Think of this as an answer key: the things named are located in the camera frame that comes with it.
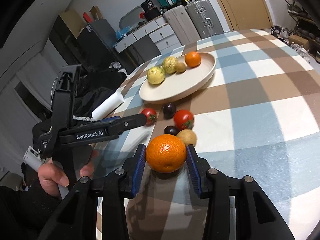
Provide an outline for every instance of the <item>wooden door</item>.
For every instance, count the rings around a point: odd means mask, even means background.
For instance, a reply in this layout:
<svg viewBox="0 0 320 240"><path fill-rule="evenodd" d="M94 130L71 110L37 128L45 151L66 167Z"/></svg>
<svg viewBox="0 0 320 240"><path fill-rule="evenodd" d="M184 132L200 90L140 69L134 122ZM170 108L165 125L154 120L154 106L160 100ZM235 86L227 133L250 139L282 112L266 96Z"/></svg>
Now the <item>wooden door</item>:
<svg viewBox="0 0 320 240"><path fill-rule="evenodd" d="M269 29L272 25L265 0L218 0L233 30Z"/></svg>

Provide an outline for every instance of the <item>black jacket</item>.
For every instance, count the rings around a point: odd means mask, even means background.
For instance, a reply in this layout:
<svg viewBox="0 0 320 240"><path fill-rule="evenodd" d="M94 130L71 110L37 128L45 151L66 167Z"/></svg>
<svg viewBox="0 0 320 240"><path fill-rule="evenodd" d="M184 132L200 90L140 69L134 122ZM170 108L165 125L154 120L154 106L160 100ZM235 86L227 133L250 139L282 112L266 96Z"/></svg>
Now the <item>black jacket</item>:
<svg viewBox="0 0 320 240"><path fill-rule="evenodd" d="M28 191L0 187L0 232L2 239L37 239L60 201L48 195L39 179Z"/></svg>

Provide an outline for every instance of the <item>fingernail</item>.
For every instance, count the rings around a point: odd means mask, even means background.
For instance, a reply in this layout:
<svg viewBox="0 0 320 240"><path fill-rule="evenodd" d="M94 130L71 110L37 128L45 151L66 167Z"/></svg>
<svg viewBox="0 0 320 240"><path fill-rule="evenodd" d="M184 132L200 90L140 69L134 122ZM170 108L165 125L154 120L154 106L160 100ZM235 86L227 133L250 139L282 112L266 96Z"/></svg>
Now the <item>fingernail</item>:
<svg viewBox="0 0 320 240"><path fill-rule="evenodd" d="M88 176L89 177L91 175L91 173L89 171L87 171L87 170L84 170L84 171L81 172L80 175L81 175L81 177L83 177L83 176Z"/></svg>
<svg viewBox="0 0 320 240"><path fill-rule="evenodd" d="M69 179L67 176L62 176L61 179L59 180L59 184L63 187L66 187L69 185Z"/></svg>

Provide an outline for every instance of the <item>gray suitcase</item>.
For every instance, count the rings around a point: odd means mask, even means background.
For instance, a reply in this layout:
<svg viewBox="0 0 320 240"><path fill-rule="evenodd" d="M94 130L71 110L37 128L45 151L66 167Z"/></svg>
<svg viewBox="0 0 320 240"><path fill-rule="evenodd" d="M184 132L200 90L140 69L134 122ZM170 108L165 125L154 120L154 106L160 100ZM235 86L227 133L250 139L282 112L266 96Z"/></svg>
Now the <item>gray suitcase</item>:
<svg viewBox="0 0 320 240"><path fill-rule="evenodd" d="M170 24L181 45L188 45L201 40L184 6L180 5L166 11L164 18Z"/></svg>
<svg viewBox="0 0 320 240"><path fill-rule="evenodd" d="M209 0L198 0L189 3L186 6L186 10L202 39L224 33Z"/></svg>

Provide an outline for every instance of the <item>white drawer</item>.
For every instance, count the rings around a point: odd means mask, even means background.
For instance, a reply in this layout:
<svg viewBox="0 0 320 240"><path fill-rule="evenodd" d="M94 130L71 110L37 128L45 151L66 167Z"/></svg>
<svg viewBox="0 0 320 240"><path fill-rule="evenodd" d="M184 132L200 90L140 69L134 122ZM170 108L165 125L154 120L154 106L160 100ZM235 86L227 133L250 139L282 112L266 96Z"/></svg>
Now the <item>white drawer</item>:
<svg viewBox="0 0 320 240"><path fill-rule="evenodd" d="M159 25L156 23L156 21L152 21L147 23L146 25L142 26L140 29L135 31L133 35L136 37L136 39L141 39L142 37L146 36L147 34L153 32L154 30L158 29Z"/></svg>
<svg viewBox="0 0 320 240"><path fill-rule="evenodd" d="M166 49L167 47L170 47L176 43L180 43L177 36L175 34L170 35L169 37L166 37L162 39L161 41L156 42L156 46L159 50Z"/></svg>
<svg viewBox="0 0 320 240"><path fill-rule="evenodd" d="M128 36L124 37L118 44L115 46L116 51L119 53L129 47L131 44L134 44L137 41L133 33L129 34Z"/></svg>
<svg viewBox="0 0 320 240"><path fill-rule="evenodd" d="M169 53L169 52L173 51L174 49L177 49L177 48L180 48L180 47L181 47L181 44L179 42L179 43L176 43L176 44L174 44L174 45L172 45L170 47L167 47L167 48L161 50L160 53L161 54L166 54L166 53Z"/></svg>
<svg viewBox="0 0 320 240"><path fill-rule="evenodd" d="M149 37L152 39L154 43L156 43L159 40L162 40L170 35L174 34L174 31L172 30L171 26L168 24L159 30L154 31L153 33L149 34Z"/></svg>
<svg viewBox="0 0 320 240"><path fill-rule="evenodd" d="M160 27L167 24L167 22L165 21L165 19L163 17L156 19L156 22Z"/></svg>

